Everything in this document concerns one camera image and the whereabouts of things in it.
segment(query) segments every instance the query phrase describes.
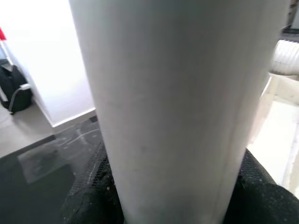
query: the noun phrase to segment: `white pipe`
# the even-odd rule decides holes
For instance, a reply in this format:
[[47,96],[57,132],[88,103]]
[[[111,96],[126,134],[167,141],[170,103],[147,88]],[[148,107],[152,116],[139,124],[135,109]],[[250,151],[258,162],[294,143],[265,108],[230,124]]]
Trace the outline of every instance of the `white pipe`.
[[128,224],[220,224],[281,0],[70,0]]

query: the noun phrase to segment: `white ribbed hose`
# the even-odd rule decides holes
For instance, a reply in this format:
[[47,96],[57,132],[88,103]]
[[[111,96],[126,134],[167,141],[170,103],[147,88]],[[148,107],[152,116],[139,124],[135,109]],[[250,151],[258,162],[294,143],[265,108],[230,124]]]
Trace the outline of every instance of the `white ribbed hose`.
[[270,72],[278,75],[299,75],[299,43],[278,41]]

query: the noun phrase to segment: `black mesh fabric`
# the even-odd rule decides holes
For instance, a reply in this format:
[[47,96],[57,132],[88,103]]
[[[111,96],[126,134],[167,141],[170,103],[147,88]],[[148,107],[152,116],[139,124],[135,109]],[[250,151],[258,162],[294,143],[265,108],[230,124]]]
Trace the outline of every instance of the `black mesh fabric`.
[[[76,177],[62,208],[64,224],[123,224],[105,146]],[[299,201],[246,150],[223,224],[299,224]]]
[[64,224],[123,224],[105,146],[101,142],[62,207]]
[[299,201],[246,150],[224,224],[299,224]]

